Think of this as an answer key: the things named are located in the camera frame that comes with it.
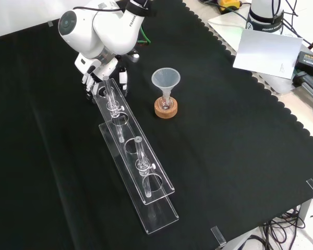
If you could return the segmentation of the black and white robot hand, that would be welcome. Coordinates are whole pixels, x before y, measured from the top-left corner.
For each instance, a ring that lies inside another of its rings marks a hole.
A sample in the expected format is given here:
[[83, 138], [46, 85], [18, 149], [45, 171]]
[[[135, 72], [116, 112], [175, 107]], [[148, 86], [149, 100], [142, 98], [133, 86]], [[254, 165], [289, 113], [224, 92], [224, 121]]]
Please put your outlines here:
[[84, 90], [87, 100], [95, 104], [92, 94], [92, 86], [95, 83], [100, 83], [104, 77], [116, 79], [118, 74], [118, 87], [124, 96], [128, 93], [128, 73], [126, 67], [122, 64], [122, 58], [126, 57], [131, 62], [138, 62], [140, 56], [137, 50], [132, 49], [129, 53], [121, 56], [116, 55], [109, 62], [102, 62], [99, 59], [87, 59], [81, 53], [75, 60], [76, 68], [82, 73], [81, 83], [84, 85]]

